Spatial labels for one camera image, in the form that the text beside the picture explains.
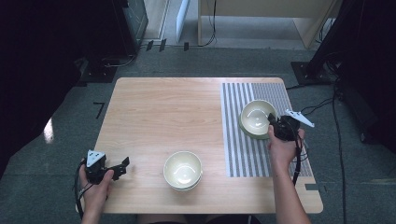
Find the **cable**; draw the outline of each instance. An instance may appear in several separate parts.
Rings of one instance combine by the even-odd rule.
[[[286,90],[288,91],[288,90],[298,89],[301,87],[305,87],[305,85],[296,85],[296,86],[292,86],[292,87],[287,87]]]
[[[330,104],[331,102],[332,102],[332,98],[328,98],[328,99],[326,99],[326,100],[320,102],[319,105],[307,106],[307,107],[303,108],[300,112],[301,112],[304,116],[306,116],[306,115],[312,114],[315,110],[317,110],[317,109],[323,107],[324,105]],[[307,113],[303,113],[303,111],[305,111],[306,109],[309,109],[309,108],[314,108],[314,109],[312,109],[311,111],[309,111],[309,112],[307,112]]]
[[[85,193],[87,190],[89,190],[90,188],[92,188],[93,184],[91,184],[91,185],[87,188],[87,186],[88,186],[89,184],[90,184],[90,183],[87,183],[87,184],[84,186],[84,188],[82,188],[82,190],[79,192],[79,195],[78,195],[78,199],[79,199],[79,200],[81,200],[82,196],[84,195],[84,193]]]
[[[344,224],[347,224],[347,199],[346,199],[346,191],[347,191],[347,184],[346,184],[346,175],[345,175],[345,167],[344,167],[344,158],[343,158],[343,149],[342,149],[342,139],[341,139],[341,132],[340,132],[340,125],[338,123],[337,114],[335,112],[335,97],[337,96],[336,92],[336,85],[333,86],[333,97],[332,97],[332,114],[334,115],[335,127],[337,129],[338,134],[338,151],[340,154],[340,165],[341,165],[341,176],[342,176],[342,184],[343,184],[343,218]]]
[[[303,152],[303,141],[304,140],[300,137],[299,134],[297,134],[297,136],[300,139],[300,149]],[[304,154],[300,154],[300,157],[303,157],[301,159],[301,161],[306,161],[308,159],[308,147],[305,147],[305,153]]]
[[[209,8],[209,2],[207,0],[206,0],[206,3],[207,3],[207,8]],[[213,7],[213,24],[212,24],[212,21],[210,20],[210,16],[209,16],[209,23],[213,28],[212,36],[210,37],[209,41],[207,41],[206,44],[199,45],[198,47],[206,47],[206,46],[210,45],[213,42],[213,40],[216,40],[216,42],[218,42],[218,40],[216,39],[216,6],[217,6],[217,3],[218,3],[218,1],[215,0],[215,5]]]
[[[130,57],[131,57],[131,59],[127,63],[122,63],[122,64],[110,64],[110,63],[108,63],[108,64],[105,64],[105,67],[123,67],[123,66],[129,64],[131,61],[134,60],[134,55],[132,55]]]
[[[81,206],[81,200],[80,200],[81,198],[78,195],[78,173],[79,173],[79,169],[81,168],[82,164],[84,164],[84,163],[85,163],[85,159],[82,162],[80,162],[78,165],[78,168],[77,168],[76,174],[75,174],[75,185],[74,185],[76,206],[77,206],[79,217],[81,219],[84,216],[84,211],[82,210],[82,206]]]
[[[291,124],[287,121],[284,120],[290,127],[291,131],[293,132],[293,138],[294,138],[294,142],[296,143],[296,167],[294,168],[294,175],[293,175],[293,185],[295,186],[297,183],[297,178],[300,175],[300,171],[301,171],[301,152],[302,152],[302,148],[303,148],[303,140],[300,137],[300,135],[298,133],[296,133],[293,129],[293,127],[291,126]]]

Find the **ceramic bowl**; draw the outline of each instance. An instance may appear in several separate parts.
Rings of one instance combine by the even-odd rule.
[[[178,190],[194,188],[202,176],[200,159],[192,152],[179,151],[170,156],[163,167],[166,182]]]
[[[273,114],[277,117],[276,110],[273,105],[264,100],[251,101],[245,105],[239,116],[239,127],[252,138],[267,139],[268,116]]]

